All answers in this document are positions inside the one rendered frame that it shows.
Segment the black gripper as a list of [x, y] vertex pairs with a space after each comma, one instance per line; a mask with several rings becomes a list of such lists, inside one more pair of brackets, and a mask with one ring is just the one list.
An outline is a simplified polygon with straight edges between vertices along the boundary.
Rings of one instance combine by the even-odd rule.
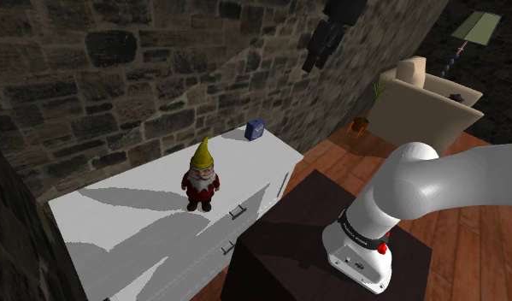
[[[367, 6], [368, 0], [328, 0], [323, 14], [332, 24], [354, 26]], [[329, 56], [338, 48], [346, 33], [345, 27], [320, 21], [307, 45], [308, 54], [302, 70], [310, 73], [313, 67], [323, 69]]]

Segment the potted green plant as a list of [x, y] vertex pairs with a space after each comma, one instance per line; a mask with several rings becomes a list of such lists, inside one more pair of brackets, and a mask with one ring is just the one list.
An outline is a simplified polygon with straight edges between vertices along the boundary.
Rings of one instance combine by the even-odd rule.
[[373, 83], [374, 95], [372, 97], [372, 101], [369, 104], [366, 111], [353, 119], [351, 124], [348, 127], [348, 131], [353, 130], [356, 132], [356, 138], [362, 136], [368, 127], [369, 120], [368, 114], [370, 113], [373, 106], [383, 97], [387, 96], [386, 90], [391, 85], [391, 80], [378, 80]]

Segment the small blue box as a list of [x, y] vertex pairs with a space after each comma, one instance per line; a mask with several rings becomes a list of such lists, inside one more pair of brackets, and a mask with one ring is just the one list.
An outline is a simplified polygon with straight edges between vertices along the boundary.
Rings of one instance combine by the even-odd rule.
[[258, 139], [264, 133], [265, 127], [266, 127], [266, 122], [261, 117], [257, 117], [255, 119], [247, 122], [244, 136], [249, 141]]

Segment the floor lamp with green shade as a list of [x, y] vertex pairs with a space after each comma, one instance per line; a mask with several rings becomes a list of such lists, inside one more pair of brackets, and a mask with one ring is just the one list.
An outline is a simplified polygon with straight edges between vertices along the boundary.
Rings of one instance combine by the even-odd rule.
[[446, 73], [454, 65], [455, 61], [459, 58], [468, 43], [487, 46], [501, 19], [501, 15], [484, 11], [474, 11], [451, 34], [451, 37], [459, 38], [463, 43], [443, 66], [443, 69], [439, 73], [439, 77], [445, 77]]

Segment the garden gnome with yellow hat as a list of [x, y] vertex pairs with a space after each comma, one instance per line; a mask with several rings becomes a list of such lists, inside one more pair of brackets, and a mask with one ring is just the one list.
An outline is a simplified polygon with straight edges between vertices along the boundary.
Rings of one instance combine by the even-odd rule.
[[220, 180], [215, 172], [215, 162], [209, 152], [209, 136], [205, 136], [190, 160], [190, 167], [181, 181], [181, 188], [186, 192], [188, 211], [195, 211], [201, 205], [202, 211], [212, 209], [211, 200], [220, 190]]

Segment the dark robot stand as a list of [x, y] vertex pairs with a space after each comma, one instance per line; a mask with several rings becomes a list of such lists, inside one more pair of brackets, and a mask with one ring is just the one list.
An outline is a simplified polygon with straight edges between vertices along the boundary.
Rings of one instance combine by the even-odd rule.
[[424, 301], [431, 249], [394, 227], [392, 277], [373, 294], [332, 267], [326, 226], [354, 195], [315, 170], [244, 231], [232, 254], [222, 301]]

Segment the white chest of drawers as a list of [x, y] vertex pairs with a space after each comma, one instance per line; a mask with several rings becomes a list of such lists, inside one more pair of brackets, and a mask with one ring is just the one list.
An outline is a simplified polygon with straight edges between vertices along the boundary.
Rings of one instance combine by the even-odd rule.
[[207, 212], [189, 211], [181, 187], [194, 147], [50, 202], [85, 301], [190, 301], [303, 158], [271, 132], [250, 141], [243, 128], [213, 137], [209, 151], [221, 187]]

